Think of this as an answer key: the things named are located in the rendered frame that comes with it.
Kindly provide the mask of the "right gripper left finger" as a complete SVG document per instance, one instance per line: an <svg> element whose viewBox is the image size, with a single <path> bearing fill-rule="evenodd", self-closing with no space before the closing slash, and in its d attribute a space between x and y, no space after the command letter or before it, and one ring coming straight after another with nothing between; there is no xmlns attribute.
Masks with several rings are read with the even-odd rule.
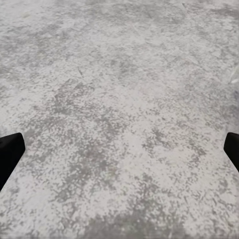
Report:
<svg viewBox="0 0 239 239"><path fill-rule="evenodd" d="M20 132L0 138L0 191L25 152Z"/></svg>

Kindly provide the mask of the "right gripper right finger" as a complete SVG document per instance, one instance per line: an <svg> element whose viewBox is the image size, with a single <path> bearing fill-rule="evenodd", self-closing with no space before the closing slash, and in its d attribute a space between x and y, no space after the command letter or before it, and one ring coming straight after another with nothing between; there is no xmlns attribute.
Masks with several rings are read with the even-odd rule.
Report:
<svg viewBox="0 0 239 239"><path fill-rule="evenodd" d="M224 151L239 172L239 134L232 132L227 134Z"/></svg>

